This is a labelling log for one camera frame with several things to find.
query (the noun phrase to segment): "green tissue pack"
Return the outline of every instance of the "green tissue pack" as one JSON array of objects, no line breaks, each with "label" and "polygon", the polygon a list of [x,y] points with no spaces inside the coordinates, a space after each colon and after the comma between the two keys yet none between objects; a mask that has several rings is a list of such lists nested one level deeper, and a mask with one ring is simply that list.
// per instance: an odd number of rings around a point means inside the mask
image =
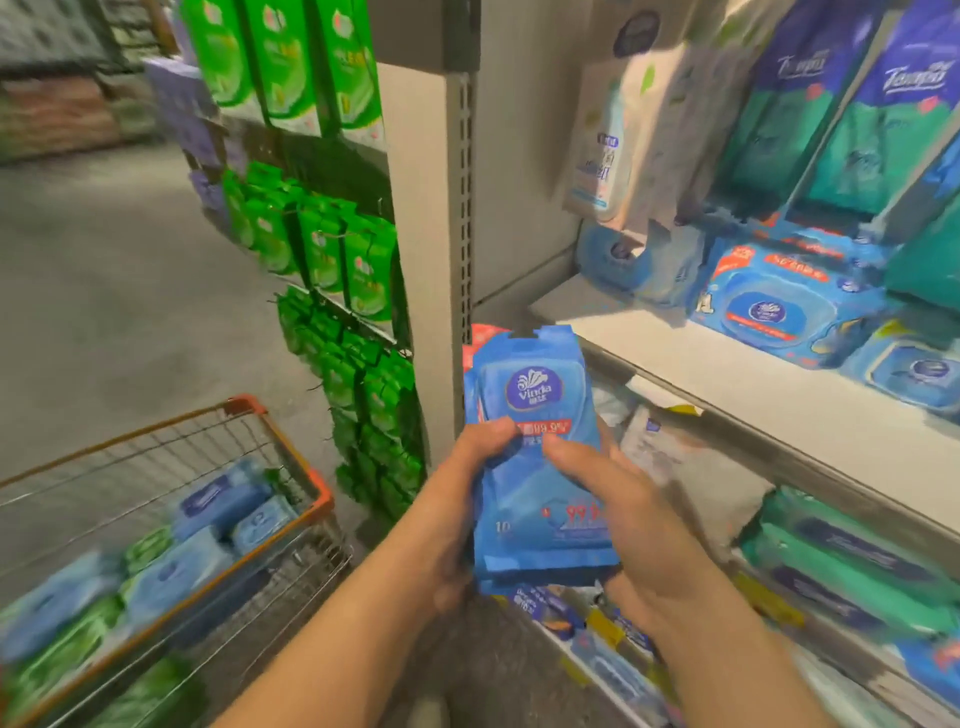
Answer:
[{"label": "green tissue pack", "polygon": [[762,523],[742,549],[782,587],[877,643],[934,637],[958,627],[951,605],[920,601],[771,523]]}]

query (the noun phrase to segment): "gray floor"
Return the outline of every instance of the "gray floor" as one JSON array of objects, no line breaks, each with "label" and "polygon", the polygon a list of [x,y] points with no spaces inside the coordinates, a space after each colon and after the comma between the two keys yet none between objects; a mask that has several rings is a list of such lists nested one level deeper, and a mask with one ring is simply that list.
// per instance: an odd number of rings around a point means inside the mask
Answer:
[{"label": "gray floor", "polygon": [[[283,345],[277,285],[207,223],[186,173],[169,147],[0,169],[0,479],[249,392],[332,482],[326,402]],[[364,518],[342,497],[337,513],[347,531]],[[424,637],[385,722],[424,692],[449,697],[455,728],[628,724],[479,598]]]}]

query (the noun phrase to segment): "blue label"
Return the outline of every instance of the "blue label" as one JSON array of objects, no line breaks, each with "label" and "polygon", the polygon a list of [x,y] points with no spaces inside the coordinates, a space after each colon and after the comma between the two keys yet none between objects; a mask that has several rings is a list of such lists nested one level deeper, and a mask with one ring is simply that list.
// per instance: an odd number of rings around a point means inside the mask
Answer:
[{"label": "blue label", "polygon": [[556,372],[546,367],[521,369],[507,382],[507,404],[518,411],[559,402],[563,395],[564,383]]},{"label": "blue label", "polygon": [[191,493],[184,498],[180,504],[180,510],[183,511],[183,514],[188,518],[199,516],[204,509],[216,500],[217,496],[223,493],[228,487],[224,476],[218,477],[216,480],[211,480],[196,493]]},{"label": "blue label", "polygon": [[950,373],[950,366],[941,359],[921,359],[910,365],[910,371],[924,379],[940,379]]},{"label": "blue label", "polygon": [[774,577],[778,584],[786,587],[794,594],[815,602],[853,629],[870,631],[884,626],[881,619],[877,619],[853,602],[835,594],[823,584],[814,581],[796,569],[776,567],[770,572],[770,575]]},{"label": "blue label", "polygon": [[654,47],[660,34],[660,15],[654,11],[640,11],[616,34],[613,55],[619,59],[646,53]]},{"label": "blue label", "polygon": [[797,535],[814,544],[843,551],[850,556],[868,561],[875,567],[888,571],[903,581],[933,581],[936,578],[922,566],[905,561],[897,554],[891,553],[885,548],[880,548],[876,544],[871,544],[869,541],[864,541],[842,528],[830,525],[826,521],[803,519],[794,530],[796,530]]},{"label": "blue label", "polygon": [[754,321],[765,321],[779,324],[786,318],[786,308],[776,301],[760,301],[750,306],[748,311]]}]

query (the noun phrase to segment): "blue tissue pack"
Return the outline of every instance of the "blue tissue pack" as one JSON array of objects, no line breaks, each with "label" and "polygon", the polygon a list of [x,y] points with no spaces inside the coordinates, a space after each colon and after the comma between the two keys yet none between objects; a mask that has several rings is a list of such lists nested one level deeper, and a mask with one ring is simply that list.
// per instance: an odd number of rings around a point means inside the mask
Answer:
[{"label": "blue tissue pack", "polygon": [[960,324],[925,310],[917,324],[910,312],[876,330],[843,365],[841,374],[898,400],[960,422]]},{"label": "blue tissue pack", "polygon": [[672,231],[651,223],[644,245],[618,231],[585,222],[577,266],[600,288],[660,308],[693,308],[703,284],[708,236],[692,225]]},{"label": "blue tissue pack", "polygon": [[237,523],[230,540],[240,555],[246,556],[296,518],[297,511],[290,503],[283,496],[274,496]]},{"label": "blue tissue pack", "polygon": [[718,239],[691,319],[806,369],[839,366],[876,326],[883,289],[815,255]]},{"label": "blue tissue pack", "polygon": [[241,458],[175,506],[174,538],[182,543],[208,526],[226,536],[273,494],[259,464],[251,457]]},{"label": "blue tissue pack", "polygon": [[49,645],[68,622],[123,583],[123,561],[89,551],[0,612],[0,662],[26,660]]},{"label": "blue tissue pack", "polygon": [[474,571],[497,585],[592,585],[619,563],[600,502],[543,456],[554,433],[600,449],[583,354],[569,326],[494,336],[464,374],[468,422],[509,416],[521,436],[485,466],[476,494]]},{"label": "blue tissue pack", "polygon": [[212,526],[177,544],[121,589],[134,628],[148,627],[235,561]]}]

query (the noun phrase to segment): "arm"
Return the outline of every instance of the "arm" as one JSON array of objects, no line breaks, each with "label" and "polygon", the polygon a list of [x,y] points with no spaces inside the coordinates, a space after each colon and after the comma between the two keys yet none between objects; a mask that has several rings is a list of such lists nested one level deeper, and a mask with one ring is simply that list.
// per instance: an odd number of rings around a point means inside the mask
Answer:
[{"label": "arm", "polygon": [[387,538],[216,723],[216,728],[374,725],[423,627],[459,600],[470,487],[516,435],[469,425]]},{"label": "arm", "polygon": [[607,589],[657,643],[690,728],[834,728],[776,635],[647,475],[614,449],[556,436],[543,451],[605,505],[623,571]]}]

